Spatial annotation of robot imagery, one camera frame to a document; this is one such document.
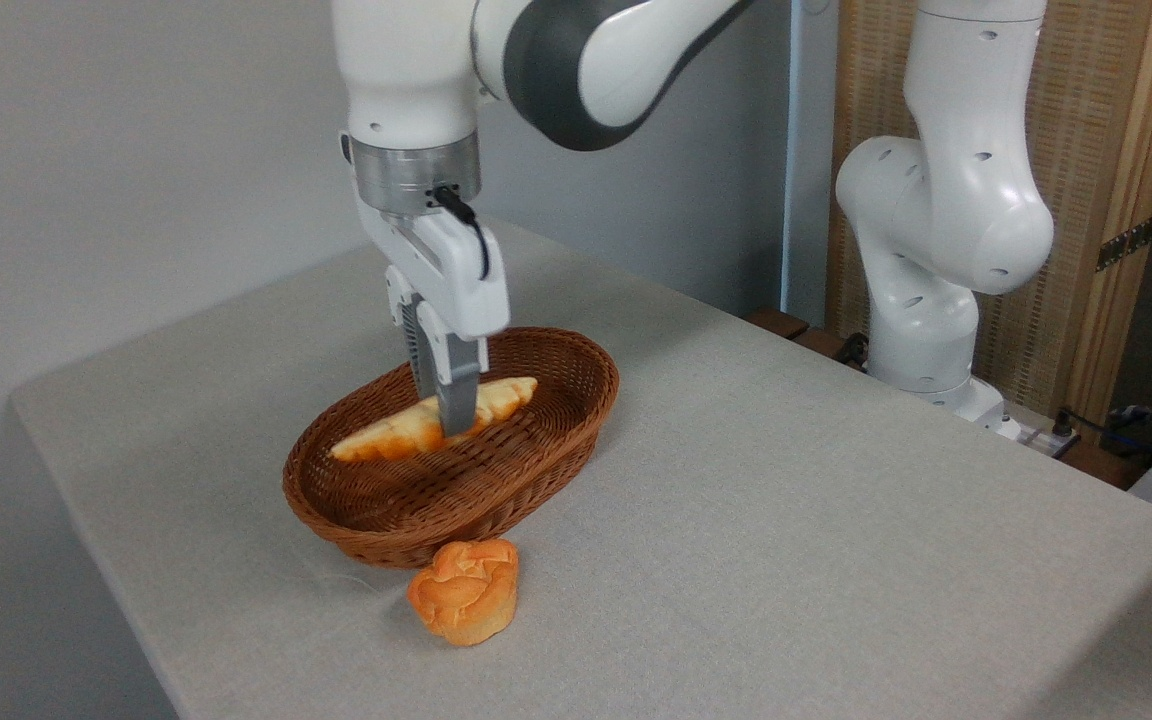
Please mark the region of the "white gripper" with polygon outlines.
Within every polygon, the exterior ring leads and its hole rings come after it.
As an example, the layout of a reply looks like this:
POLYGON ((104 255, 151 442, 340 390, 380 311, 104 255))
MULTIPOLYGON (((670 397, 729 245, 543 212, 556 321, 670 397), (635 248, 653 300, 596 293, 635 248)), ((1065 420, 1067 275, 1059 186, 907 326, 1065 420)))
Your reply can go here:
POLYGON ((506 270, 494 234, 445 209, 394 215, 356 200, 366 236, 388 260, 393 323, 403 332, 419 397, 434 397, 444 437, 467 434, 488 369, 490 334, 509 324, 506 270))

